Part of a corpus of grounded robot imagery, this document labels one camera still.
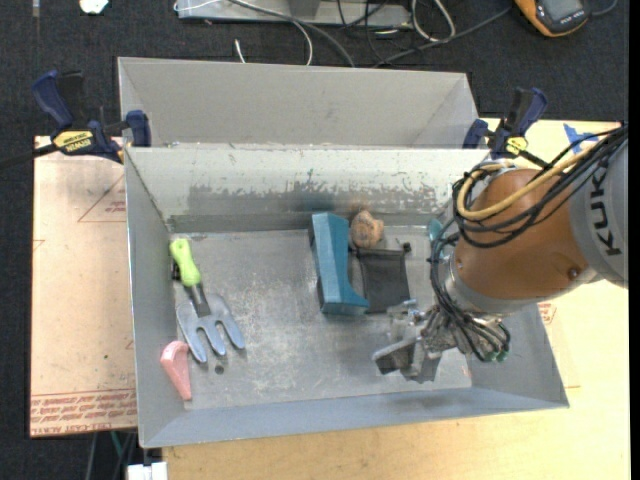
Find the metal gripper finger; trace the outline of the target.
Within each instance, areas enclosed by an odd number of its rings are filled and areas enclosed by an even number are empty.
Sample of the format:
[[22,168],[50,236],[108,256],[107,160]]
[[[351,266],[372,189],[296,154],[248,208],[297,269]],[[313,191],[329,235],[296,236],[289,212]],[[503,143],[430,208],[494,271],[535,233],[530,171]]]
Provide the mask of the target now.
[[433,382],[442,358],[441,353],[415,356],[410,366],[404,371],[404,377],[408,381],[419,384]]
[[372,355],[372,361],[383,375],[396,371],[411,375],[414,372],[414,356],[418,344],[416,338],[400,340],[376,351]]

